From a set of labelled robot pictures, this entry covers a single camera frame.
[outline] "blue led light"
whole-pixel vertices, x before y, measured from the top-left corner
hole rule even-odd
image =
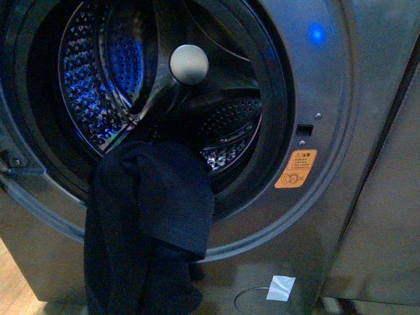
[[[326,40],[326,31],[321,24],[313,24],[309,28],[309,39],[314,44],[322,44]]]

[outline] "dark clothing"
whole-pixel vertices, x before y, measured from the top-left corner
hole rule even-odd
[[[204,161],[175,142],[129,142],[96,169],[87,207],[89,315],[189,314],[188,262],[204,258],[214,195]]]

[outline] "white label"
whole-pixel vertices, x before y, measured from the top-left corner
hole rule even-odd
[[[286,302],[289,299],[295,280],[296,278],[273,276],[270,289],[268,290],[267,300]]]

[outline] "orange warning label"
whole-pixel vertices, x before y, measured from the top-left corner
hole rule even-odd
[[[303,185],[309,172],[314,165],[316,150],[296,150],[292,153],[289,163],[281,177],[278,179],[276,188],[298,188]]]

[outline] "washing machine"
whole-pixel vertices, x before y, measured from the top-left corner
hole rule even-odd
[[[0,8],[0,236],[39,300],[84,303],[89,175],[147,134],[198,146],[212,167],[217,205],[195,314],[310,314],[404,97],[420,1]],[[204,53],[203,81],[177,72],[183,49]],[[198,60],[181,54],[202,69]],[[274,276],[294,280],[282,298]]]

